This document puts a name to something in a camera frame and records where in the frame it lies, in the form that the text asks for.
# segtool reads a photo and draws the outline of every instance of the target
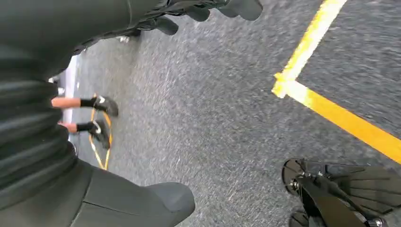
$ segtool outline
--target bare leg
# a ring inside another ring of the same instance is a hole
[[[77,124],[73,124],[73,123],[59,123],[60,125],[66,127],[68,129],[68,132],[70,133],[77,133],[78,132],[78,128],[77,128]]]
[[[80,98],[60,98],[56,97],[52,99],[52,105],[56,108],[66,109],[66,108],[77,108],[81,107]]]

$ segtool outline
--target sneaker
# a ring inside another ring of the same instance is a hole
[[[92,123],[94,124],[94,127],[89,130],[89,133],[102,144],[103,148],[110,149],[110,138],[106,132],[105,122],[96,120]]]
[[[118,105],[109,97],[98,96],[96,97],[94,108],[97,110],[104,111],[111,116],[118,116]]]

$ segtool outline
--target metal bolt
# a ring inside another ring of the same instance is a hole
[[[383,221],[380,218],[367,221],[370,227],[383,227]]]

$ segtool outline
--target black wheel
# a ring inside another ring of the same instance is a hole
[[[301,160],[299,159],[290,159],[284,163],[283,169],[281,170],[281,180],[287,192],[292,195],[298,195],[293,186],[293,184],[296,183],[294,179],[303,172]]]

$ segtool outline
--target yellow road line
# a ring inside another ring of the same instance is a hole
[[[104,169],[107,170],[109,166],[110,149],[113,143],[113,134],[112,134],[112,121],[110,120],[109,115],[103,112],[103,116],[105,117],[107,124],[109,125],[109,131],[110,131],[110,137],[109,137],[110,148],[107,150],[105,167],[104,167]]]
[[[280,98],[287,94],[401,164],[401,140],[296,82],[302,68],[345,2],[346,0],[326,0],[321,5],[287,66],[282,73],[275,75],[277,81],[272,92]]]
[[[340,12],[347,0],[325,0],[316,13],[307,31],[301,39],[298,47],[281,73],[276,73],[277,78],[272,92],[280,98],[286,95],[284,86],[287,81],[294,81],[301,73],[308,59],[318,46],[320,40],[329,29],[331,23]]]
[[[287,84],[286,92],[291,98],[401,164],[401,140],[398,138],[296,81]]]

